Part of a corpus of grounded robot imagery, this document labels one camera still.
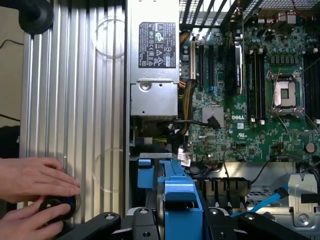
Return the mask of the person's right hand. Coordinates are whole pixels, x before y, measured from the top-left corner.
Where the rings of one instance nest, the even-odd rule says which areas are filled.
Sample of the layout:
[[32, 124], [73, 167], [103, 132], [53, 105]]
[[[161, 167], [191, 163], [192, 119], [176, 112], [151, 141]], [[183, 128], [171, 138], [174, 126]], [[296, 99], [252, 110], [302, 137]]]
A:
[[38, 199], [31, 205], [8, 212], [0, 220], [0, 238], [2, 240], [52, 240], [63, 229], [63, 222], [49, 221], [69, 213], [68, 204], [60, 204], [39, 211], [44, 200]]

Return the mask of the person's left hand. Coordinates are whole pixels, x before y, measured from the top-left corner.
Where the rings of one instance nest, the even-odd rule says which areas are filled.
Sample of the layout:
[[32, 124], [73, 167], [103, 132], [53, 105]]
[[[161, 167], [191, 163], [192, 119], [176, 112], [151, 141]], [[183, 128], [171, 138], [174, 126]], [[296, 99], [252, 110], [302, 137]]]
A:
[[39, 197], [70, 197], [81, 193], [80, 184], [64, 172], [59, 160], [48, 157], [0, 160], [0, 199], [9, 203]]

